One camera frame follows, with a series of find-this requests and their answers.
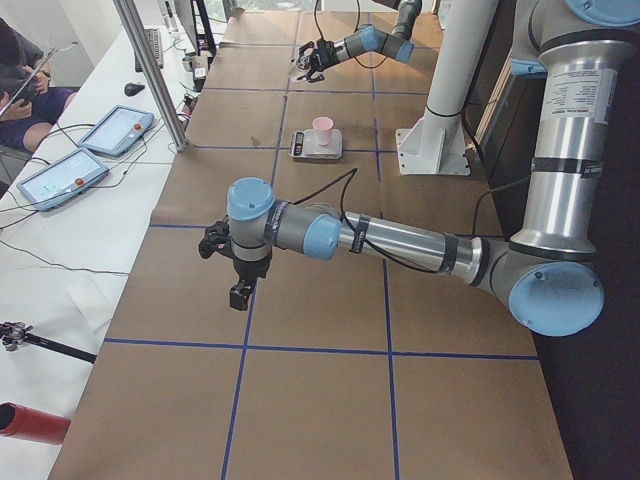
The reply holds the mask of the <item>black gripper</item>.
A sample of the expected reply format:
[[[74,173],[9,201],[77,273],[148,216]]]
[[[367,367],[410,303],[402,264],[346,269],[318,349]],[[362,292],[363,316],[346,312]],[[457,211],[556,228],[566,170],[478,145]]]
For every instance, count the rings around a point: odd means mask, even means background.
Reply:
[[[238,311],[247,311],[254,294],[258,278],[265,278],[269,270],[271,257],[257,261],[234,259],[234,270],[239,276],[238,282],[229,291],[229,305]]]
[[[312,57],[312,68],[305,75],[309,83],[324,81],[323,71],[336,64],[336,50],[332,41],[309,41],[299,48],[299,56]]]

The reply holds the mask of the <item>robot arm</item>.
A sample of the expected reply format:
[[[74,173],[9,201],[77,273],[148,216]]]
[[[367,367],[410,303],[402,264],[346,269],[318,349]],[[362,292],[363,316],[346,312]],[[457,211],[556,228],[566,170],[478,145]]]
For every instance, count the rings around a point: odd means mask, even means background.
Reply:
[[[321,39],[292,60],[302,76],[322,72],[365,53],[407,63],[422,1],[374,1],[398,11],[390,33],[362,26],[343,39]],[[468,166],[453,159],[462,139],[461,115],[498,1],[454,1],[445,28],[424,115],[396,132],[403,174],[451,174]],[[603,171],[618,71],[637,51],[639,1],[516,1],[511,73],[546,75],[522,228],[508,242],[432,232],[340,209],[276,200],[259,178],[236,180],[226,217],[208,227],[221,240],[214,253],[233,260],[239,275],[230,305],[246,310],[258,278],[266,278],[272,248],[330,260],[339,245],[378,255],[406,268],[456,275],[492,293],[516,321],[541,335],[572,335],[591,325],[605,303],[604,288],[588,266],[595,247],[587,238],[593,195]]]
[[[350,35],[337,41],[324,38],[317,22],[317,8],[314,8],[314,22],[320,38],[299,48],[297,56],[291,60],[290,78],[296,82],[323,81],[325,70],[370,52],[407,63],[414,49],[411,36],[415,21],[422,11],[422,2],[377,1],[377,4],[398,12],[396,25],[390,33],[369,24],[356,25]]]

